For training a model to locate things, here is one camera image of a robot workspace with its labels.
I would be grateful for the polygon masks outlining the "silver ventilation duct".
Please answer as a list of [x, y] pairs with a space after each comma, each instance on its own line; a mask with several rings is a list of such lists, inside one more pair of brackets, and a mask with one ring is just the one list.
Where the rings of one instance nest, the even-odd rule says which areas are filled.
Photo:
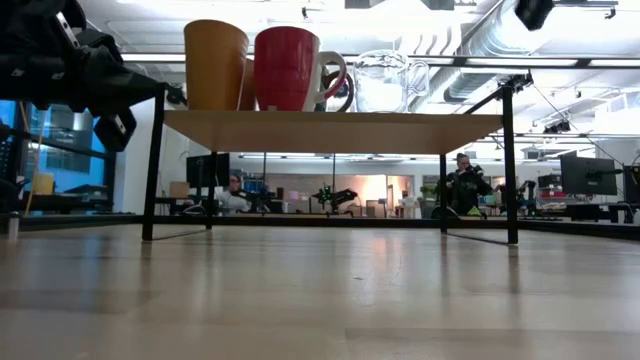
[[[516, 16], [519, 0], [503, 0], [469, 40], [461, 45], [460, 55], [524, 56], [534, 51], [529, 31]], [[454, 69], [452, 79], [443, 92], [446, 102], [461, 103], [495, 77], [492, 73], [464, 73]]]

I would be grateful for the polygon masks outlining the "yellow container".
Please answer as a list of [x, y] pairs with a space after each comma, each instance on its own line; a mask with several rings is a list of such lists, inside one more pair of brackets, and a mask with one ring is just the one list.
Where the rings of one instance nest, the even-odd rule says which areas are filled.
[[52, 195], [55, 189], [52, 173], [37, 173], [33, 176], [32, 192], [37, 195]]

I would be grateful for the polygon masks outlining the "terracotta pink plastic cup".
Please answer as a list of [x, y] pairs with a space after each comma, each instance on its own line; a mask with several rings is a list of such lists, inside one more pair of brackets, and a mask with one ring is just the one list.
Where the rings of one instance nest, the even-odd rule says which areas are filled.
[[254, 111], [255, 108], [254, 61], [252, 59], [246, 59], [238, 109], [240, 111]]

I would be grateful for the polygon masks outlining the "red mug with white handle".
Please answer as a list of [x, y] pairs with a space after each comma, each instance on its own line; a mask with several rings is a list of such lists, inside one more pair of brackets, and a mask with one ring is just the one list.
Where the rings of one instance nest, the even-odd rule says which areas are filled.
[[323, 51], [318, 36], [298, 27], [261, 31], [254, 44], [254, 87], [261, 111], [313, 112], [347, 78], [343, 56]]

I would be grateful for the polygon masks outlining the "black computer monitor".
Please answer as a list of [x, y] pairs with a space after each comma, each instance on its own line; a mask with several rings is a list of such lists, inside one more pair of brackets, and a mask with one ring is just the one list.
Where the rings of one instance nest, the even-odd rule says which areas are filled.
[[230, 182], [230, 154], [218, 153], [216, 162], [212, 162], [212, 155], [192, 156], [186, 159], [186, 181], [191, 188], [205, 188], [211, 186], [226, 187]]
[[616, 176], [620, 172], [610, 159], [561, 156], [561, 183], [565, 193], [574, 195], [618, 194]]
[[623, 167], [624, 201], [640, 203], [640, 165]]

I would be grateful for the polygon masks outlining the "yellow plastic cup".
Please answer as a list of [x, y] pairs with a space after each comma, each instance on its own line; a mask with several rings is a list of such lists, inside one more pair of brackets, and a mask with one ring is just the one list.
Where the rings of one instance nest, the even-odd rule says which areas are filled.
[[248, 36], [226, 22], [201, 19], [184, 27], [190, 110], [238, 109], [248, 46]]

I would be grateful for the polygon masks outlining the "person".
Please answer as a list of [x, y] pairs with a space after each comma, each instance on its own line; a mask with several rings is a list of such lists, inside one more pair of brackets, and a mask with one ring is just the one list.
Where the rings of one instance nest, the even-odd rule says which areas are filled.
[[493, 193], [483, 178], [484, 170], [471, 164], [466, 154], [456, 155], [457, 169], [446, 176], [448, 201], [458, 215], [467, 215], [479, 206], [479, 197]]
[[220, 209], [224, 214], [247, 212], [251, 209], [251, 203], [238, 194], [242, 191], [241, 179], [237, 174], [229, 175], [229, 186], [216, 191]]

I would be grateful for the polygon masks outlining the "black standing desk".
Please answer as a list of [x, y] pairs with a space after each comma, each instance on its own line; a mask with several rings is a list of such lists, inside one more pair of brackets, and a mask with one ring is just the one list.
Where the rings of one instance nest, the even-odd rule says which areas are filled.
[[[0, 212], [24, 212], [27, 207], [29, 193], [22, 199], [8, 201], [0, 200]], [[108, 200], [84, 200], [78, 196], [63, 195], [33, 195], [29, 211], [54, 212], [69, 215], [72, 211], [109, 211], [113, 203]]]

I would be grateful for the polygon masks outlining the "wooden shelf with black frame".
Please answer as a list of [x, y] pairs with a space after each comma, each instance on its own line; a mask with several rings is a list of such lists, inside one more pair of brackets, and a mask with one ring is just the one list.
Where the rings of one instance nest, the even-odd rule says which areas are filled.
[[213, 154], [239, 152], [430, 154], [446, 164], [453, 150], [501, 130], [507, 241], [518, 241], [514, 90], [503, 85], [463, 114], [167, 110], [156, 99], [142, 238], [153, 238], [162, 128], [169, 126]]

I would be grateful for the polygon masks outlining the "clear glass mug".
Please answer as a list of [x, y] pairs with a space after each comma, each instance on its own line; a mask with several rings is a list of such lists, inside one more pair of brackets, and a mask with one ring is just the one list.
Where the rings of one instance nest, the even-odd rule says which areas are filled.
[[353, 62], [356, 111], [406, 113], [412, 96], [429, 91], [430, 67], [394, 50], [373, 50]]

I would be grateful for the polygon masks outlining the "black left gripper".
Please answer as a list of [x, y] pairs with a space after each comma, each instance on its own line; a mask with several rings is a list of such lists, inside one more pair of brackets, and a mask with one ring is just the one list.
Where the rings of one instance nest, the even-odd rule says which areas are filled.
[[161, 87], [124, 66], [113, 37], [89, 28], [81, 5], [0, 4], [1, 99], [89, 111], [104, 148], [122, 152], [136, 128], [130, 107]]

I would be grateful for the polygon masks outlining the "black metal table frame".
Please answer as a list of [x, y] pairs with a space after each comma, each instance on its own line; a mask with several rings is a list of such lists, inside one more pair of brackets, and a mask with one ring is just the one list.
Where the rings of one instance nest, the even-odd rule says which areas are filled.
[[[141, 224], [141, 215], [54, 215], [22, 218], [22, 231], [54, 230], [63, 228], [97, 227], [108, 225]], [[284, 226], [284, 227], [339, 227], [339, 228], [395, 228], [436, 229], [440, 222], [431, 219], [369, 219], [350, 217], [314, 217], [288, 215], [283, 217], [247, 215], [239, 217], [155, 216], [154, 224], [206, 226]], [[640, 226], [624, 224], [600, 224], [587, 222], [520, 220], [520, 230], [583, 235], [613, 239], [640, 241]]]

